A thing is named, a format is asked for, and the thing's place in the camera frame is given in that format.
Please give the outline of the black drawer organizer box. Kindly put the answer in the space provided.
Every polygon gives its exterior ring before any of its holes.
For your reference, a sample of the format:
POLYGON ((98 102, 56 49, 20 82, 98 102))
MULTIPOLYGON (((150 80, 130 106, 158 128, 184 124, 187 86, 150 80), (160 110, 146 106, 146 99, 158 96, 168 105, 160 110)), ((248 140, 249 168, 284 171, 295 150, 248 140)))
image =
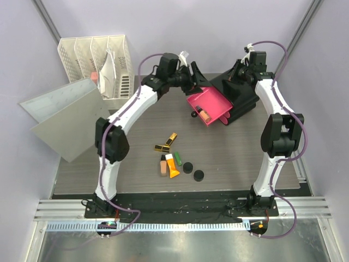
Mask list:
POLYGON ((229 81, 232 68, 210 80, 211 84, 233 104, 228 125, 256 107, 259 97, 254 89, 242 80, 229 81))

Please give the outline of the beige foundation bottle black cap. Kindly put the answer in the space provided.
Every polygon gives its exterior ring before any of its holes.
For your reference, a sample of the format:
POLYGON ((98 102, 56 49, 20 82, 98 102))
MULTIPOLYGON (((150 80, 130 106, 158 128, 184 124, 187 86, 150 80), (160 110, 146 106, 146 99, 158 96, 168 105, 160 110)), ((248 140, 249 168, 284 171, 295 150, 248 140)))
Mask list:
POLYGON ((164 154, 160 157, 160 174, 161 176, 166 176, 167 174, 167 161, 164 154))

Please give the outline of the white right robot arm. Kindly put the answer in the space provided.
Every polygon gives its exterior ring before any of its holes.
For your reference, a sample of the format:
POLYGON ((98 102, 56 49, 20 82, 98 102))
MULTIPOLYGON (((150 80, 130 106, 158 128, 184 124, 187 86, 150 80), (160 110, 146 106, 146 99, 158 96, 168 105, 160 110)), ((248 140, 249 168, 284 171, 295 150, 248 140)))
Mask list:
POLYGON ((284 163, 298 149, 304 123, 304 116, 290 109, 281 95, 273 73, 267 71, 266 58, 264 51, 249 50, 236 62, 233 72, 235 80, 252 88, 268 115, 260 140, 263 162, 243 205, 254 216, 273 209, 274 187, 284 163))

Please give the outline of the pink top drawer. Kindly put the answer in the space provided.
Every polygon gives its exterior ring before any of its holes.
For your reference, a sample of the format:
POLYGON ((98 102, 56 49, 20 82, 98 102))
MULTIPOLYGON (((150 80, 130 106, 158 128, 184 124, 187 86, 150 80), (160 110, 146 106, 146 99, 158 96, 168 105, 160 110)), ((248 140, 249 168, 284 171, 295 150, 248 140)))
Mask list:
POLYGON ((233 109, 233 104, 227 100, 215 87, 204 87, 202 93, 190 95, 187 102, 193 108, 193 111, 203 121, 206 126, 219 120, 219 117, 225 112, 233 109), (212 118, 206 123, 196 111, 196 106, 199 105, 212 118))

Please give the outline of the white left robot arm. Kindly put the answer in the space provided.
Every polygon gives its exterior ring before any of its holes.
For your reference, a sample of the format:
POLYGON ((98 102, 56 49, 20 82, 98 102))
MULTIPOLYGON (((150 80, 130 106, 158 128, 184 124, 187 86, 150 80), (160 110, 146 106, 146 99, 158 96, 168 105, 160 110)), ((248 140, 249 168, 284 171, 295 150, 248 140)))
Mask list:
POLYGON ((99 155, 99 180, 89 209, 98 216, 112 217, 118 206, 116 182, 122 160, 129 152, 127 134, 133 124, 171 87, 179 87, 185 95, 202 92, 208 80, 195 62, 188 63, 188 53, 160 53, 153 71, 139 78, 134 95, 113 115, 99 118, 95 126, 95 147, 99 155))

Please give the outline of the peach foundation bottle black cap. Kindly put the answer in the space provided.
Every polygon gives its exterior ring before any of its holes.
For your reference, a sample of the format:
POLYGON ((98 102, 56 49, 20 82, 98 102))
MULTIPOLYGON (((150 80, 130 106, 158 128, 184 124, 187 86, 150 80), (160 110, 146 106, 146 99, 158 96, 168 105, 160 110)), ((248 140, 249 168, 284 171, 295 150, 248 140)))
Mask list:
POLYGON ((196 107, 196 111, 197 113, 201 116, 201 118, 206 122, 210 122, 211 121, 211 117, 210 115, 207 113, 207 111, 205 111, 204 109, 202 109, 199 105, 197 105, 196 107))

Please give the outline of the orange cream tube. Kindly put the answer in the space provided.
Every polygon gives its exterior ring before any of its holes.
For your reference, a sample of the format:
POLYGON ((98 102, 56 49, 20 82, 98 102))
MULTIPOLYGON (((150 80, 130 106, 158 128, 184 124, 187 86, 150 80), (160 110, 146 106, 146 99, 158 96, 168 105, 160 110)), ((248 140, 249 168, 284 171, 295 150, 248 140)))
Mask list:
POLYGON ((177 170, 176 165, 175 165, 175 160, 173 158, 172 154, 166 154, 165 159, 167 162, 167 165, 169 167, 169 172, 170 172, 170 178, 174 178, 180 174, 180 172, 177 170))

